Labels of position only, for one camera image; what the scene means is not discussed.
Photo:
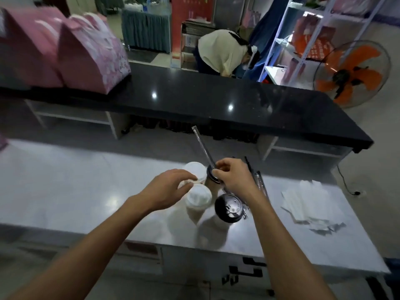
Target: black hair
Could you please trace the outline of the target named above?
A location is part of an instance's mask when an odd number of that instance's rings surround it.
[[[252,56],[253,55],[253,51],[251,49],[251,45],[249,42],[247,42],[245,39],[241,38],[238,34],[234,33],[234,32],[229,32],[230,35],[236,40],[236,42],[238,42],[238,44],[240,46],[244,46],[247,45],[247,53]],[[258,59],[260,58],[260,52],[257,50],[257,52],[255,53],[253,60],[251,61],[250,65],[249,65],[249,69],[253,69],[254,65],[258,62]]]

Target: white napkin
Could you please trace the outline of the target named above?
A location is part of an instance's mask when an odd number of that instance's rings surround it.
[[[335,231],[344,223],[342,211],[321,182],[302,180],[296,187],[283,191],[282,195],[282,208],[290,212],[296,222],[308,223],[311,230]]]

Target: red banner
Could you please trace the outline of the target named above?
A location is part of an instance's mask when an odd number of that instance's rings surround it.
[[[172,0],[172,37],[173,56],[180,53],[180,31],[183,21],[197,17],[211,21],[214,0]]]

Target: black cup lid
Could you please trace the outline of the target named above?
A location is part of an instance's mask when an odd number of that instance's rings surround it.
[[[220,182],[219,182],[219,180],[217,179],[217,177],[216,176],[214,176],[213,174],[212,174],[212,168],[211,168],[211,165],[209,165],[208,167],[207,167],[207,177],[209,177],[214,183],[217,183],[217,184],[220,184]]]
[[[242,202],[232,194],[223,194],[215,200],[215,213],[222,221],[235,223],[242,219]]]

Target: black countertop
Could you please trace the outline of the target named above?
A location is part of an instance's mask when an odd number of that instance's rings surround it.
[[[368,149],[372,139],[330,98],[318,91],[262,84],[172,68],[130,63],[132,75],[108,95],[66,88],[27,91],[20,97]]]

